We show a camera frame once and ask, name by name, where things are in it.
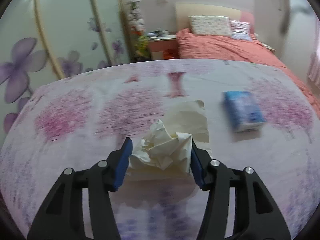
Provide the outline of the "pink window curtain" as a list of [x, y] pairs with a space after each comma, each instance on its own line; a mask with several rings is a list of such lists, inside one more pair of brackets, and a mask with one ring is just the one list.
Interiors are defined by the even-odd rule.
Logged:
[[308, 78], [313, 84], [319, 88], [319, 19], [316, 17], [315, 42], [313, 52], [311, 53], [310, 67], [308, 71]]

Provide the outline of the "cream paper napkin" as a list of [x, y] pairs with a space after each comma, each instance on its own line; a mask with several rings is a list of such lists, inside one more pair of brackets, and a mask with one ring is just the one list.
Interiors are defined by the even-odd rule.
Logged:
[[189, 133], [199, 148], [209, 149], [209, 131], [204, 102], [201, 100], [180, 102], [170, 106], [161, 121], [169, 134]]

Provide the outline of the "coral pink bed duvet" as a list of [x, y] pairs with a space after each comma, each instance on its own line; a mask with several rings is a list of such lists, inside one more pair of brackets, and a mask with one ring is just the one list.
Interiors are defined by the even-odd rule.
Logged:
[[282, 70], [302, 91], [310, 105], [319, 115], [319, 100], [307, 85], [285, 66], [256, 38], [251, 41], [237, 40], [227, 36], [193, 34], [188, 28], [176, 33], [179, 55], [182, 59], [219, 59], [264, 64]]

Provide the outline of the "cream pink headboard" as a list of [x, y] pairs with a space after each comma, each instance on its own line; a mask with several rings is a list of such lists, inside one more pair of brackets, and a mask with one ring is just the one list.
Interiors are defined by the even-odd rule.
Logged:
[[226, 16], [233, 20], [250, 24], [251, 34], [254, 34], [254, 16], [248, 11], [222, 7], [217, 5], [197, 3], [176, 3], [176, 31], [190, 28], [189, 16]]

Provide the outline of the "glass floral wardrobe door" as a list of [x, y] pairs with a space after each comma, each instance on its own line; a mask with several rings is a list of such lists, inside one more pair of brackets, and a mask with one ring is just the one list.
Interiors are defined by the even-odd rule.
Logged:
[[4, 0], [1, 136], [40, 86], [129, 60], [120, 0]]

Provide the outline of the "floral purple tablecloth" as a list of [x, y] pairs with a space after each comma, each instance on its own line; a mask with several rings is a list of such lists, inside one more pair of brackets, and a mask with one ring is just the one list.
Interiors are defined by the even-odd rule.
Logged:
[[[251, 92], [265, 124], [234, 132], [226, 91]], [[126, 137], [138, 144], [170, 106], [195, 100], [204, 102], [211, 156], [254, 168], [298, 235], [319, 204], [316, 112], [278, 68], [205, 59], [125, 64], [40, 87], [1, 149], [1, 193], [22, 235], [65, 168], [92, 167]]]

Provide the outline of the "right side nightstand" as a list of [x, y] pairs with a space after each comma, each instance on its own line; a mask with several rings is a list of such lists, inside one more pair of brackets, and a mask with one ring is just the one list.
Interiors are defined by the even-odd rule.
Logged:
[[267, 50], [269, 50], [273, 54], [276, 52], [276, 50], [274, 48], [272, 48], [271, 46], [269, 46], [268, 44], [262, 43], [262, 45], [264, 46], [264, 48], [266, 48]]

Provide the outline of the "pink white nightstand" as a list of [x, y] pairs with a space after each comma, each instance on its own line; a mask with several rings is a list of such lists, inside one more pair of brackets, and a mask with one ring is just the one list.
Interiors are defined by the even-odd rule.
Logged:
[[152, 60], [162, 60], [163, 53], [167, 49], [178, 49], [176, 35], [157, 37], [156, 39], [149, 41], [149, 50]]

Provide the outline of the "plush toy flower stand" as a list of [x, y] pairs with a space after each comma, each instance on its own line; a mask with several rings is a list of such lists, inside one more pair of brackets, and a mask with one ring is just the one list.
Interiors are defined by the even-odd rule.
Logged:
[[126, 19], [129, 25], [130, 38], [135, 61], [150, 61], [149, 38], [146, 35], [145, 21], [139, 7], [140, 0], [129, 1]]

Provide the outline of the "white tissue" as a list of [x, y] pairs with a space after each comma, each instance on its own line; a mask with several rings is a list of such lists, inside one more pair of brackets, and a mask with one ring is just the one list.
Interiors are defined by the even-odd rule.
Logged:
[[148, 134], [133, 149], [129, 168], [136, 172], [161, 172], [189, 176], [193, 136], [169, 134], [161, 120], [150, 126]]

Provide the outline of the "blue tissue pack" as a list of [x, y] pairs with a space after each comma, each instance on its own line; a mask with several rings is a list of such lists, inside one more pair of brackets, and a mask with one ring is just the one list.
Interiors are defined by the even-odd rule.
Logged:
[[223, 92], [223, 104], [234, 132], [259, 130], [266, 122], [253, 94], [249, 91]]

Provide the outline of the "white floral pillow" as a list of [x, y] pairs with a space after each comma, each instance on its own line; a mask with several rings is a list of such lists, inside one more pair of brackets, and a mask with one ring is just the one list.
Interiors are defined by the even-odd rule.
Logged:
[[189, 16], [189, 22], [195, 35], [232, 35], [231, 23], [226, 16]]

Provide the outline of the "pink striped pillow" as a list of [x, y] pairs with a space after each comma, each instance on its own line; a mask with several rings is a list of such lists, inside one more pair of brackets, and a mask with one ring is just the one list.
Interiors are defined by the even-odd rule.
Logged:
[[236, 40], [252, 41], [251, 26], [247, 22], [230, 20], [232, 35], [231, 37]]

